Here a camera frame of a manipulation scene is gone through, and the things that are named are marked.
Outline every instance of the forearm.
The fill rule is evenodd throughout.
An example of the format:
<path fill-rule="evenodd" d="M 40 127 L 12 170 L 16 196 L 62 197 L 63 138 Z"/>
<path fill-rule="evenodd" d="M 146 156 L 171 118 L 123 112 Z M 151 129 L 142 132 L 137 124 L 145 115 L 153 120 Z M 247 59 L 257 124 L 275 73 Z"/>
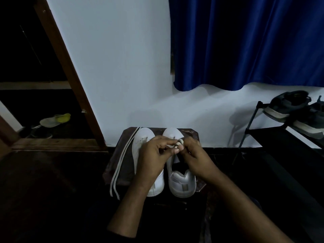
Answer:
<path fill-rule="evenodd" d="M 149 189 L 135 176 L 107 229 L 122 236 L 135 238 Z"/>
<path fill-rule="evenodd" d="M 292 242 L 224 173 L 216 166 L 206 179 L 228 208 L 234 222 L 251 242 Z"/>

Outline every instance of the hand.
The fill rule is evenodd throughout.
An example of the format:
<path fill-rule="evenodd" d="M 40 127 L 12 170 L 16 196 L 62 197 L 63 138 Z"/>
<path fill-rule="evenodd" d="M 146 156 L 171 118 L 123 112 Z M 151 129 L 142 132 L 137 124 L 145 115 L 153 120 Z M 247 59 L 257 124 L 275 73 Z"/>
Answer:
<path fill-rule="evenodd" d="M 177 140 L 165 136 L 155 136 L 140 149 L 135 178 L 146 188 L 151 188 L 164 168 L 164 164 L 179 149 L 167 145 L 175 145 Z"/>
<path fill-rule="evenodd" d="M 218 170 L 217 166 L 201 147 L 199 141 L 192 137 L 187 137 L 183 141 L 184 144 L 179 145 L 178 149 L 188 164 L 190 171 L 192 174 L 208 181 L 211 176 L 215 175 L 215 171 Z"/>

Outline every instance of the white sneaker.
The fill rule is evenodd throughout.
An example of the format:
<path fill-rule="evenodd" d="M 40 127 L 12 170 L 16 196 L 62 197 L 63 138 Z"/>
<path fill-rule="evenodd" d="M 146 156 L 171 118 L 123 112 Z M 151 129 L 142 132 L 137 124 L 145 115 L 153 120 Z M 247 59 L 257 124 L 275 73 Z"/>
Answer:
<path fill-rule="evenodd" d="M 149 140 L 151 140 L 153 137 L 155 137 L 155 134 L 153 131 L 151 131 L 149 128 L 141 128 L 137 131 L 137 133 L 134 136 L 134 141 L 132 145 L 132 153 L 133 153 L 133 159 L 134 159 L 134 171 L 136 174 L 137 169 L 137 162 L 139 158 L 139 151 L 142 145 Z M 148 197 L 157 196 L 160 194 L 164 189 L 164 178 L 163 178 L 163 170 L 161 171 L 160 175 L 155 180 L 154 184 L 152 185 L 150 191 L 148 192 Z"/>
<path fill-rule="evenodd" d="M 177 128 L 167 128 L 163 136 L 171 139 L 183 138 L 183 134 Z M 189 169 L 184 171 L 184 174 L 177 170 L 172 170 L 172 165 L 179 163 L 177 155 L 173 155 L 167 160 L 168 181 L 171 193 L 178 198 L 188 198 L 196 191 L 196 177 Z"/>

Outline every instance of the wooden door frame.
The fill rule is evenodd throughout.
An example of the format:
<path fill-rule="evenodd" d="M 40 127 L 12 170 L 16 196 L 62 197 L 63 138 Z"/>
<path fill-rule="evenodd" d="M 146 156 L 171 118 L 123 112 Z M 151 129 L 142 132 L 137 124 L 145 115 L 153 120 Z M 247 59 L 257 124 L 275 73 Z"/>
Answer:
<path fill-rule="evenodd" d="M 85 114 L 89 127 L 101 148 L 106 147 L 103 134 L 100 130 L 99 124 L 92 111 L 87 95 L 81 85 L 78 74 L 75 71 L 74 65 L 71 61 L 70 55 L 66 49 L 60 31 L 56 25 L 47 0 L 36 0 L 34 9 L 38 15 L 39 20 L 53 46 L 55 54 L 59 59 L 67 80 L 73 90 L 77 101 Z"/>

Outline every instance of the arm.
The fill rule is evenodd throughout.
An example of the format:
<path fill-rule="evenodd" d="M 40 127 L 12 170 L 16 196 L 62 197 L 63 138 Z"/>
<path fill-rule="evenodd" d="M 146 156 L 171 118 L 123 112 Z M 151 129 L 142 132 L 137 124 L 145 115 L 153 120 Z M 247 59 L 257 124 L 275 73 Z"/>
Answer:
<path fill-rule="evenodd" d="M 179 152 L 167 145 L 176 144 L 177 140 L 156 136 L 140 149 L 137 172 L 121 201 L 116 213 L 107 226 L 107 230 L 130 238 L 135 238 L 142 215 L 144 201 L 164 164 L 172 155 Z"/>
<path fill-rule="evenodd" d="M 192 138 L 186 138 L 180 153 L 190 171 L 213 185 L 241 233 L 251 242 L 292 242 L 217 166 Z"/>

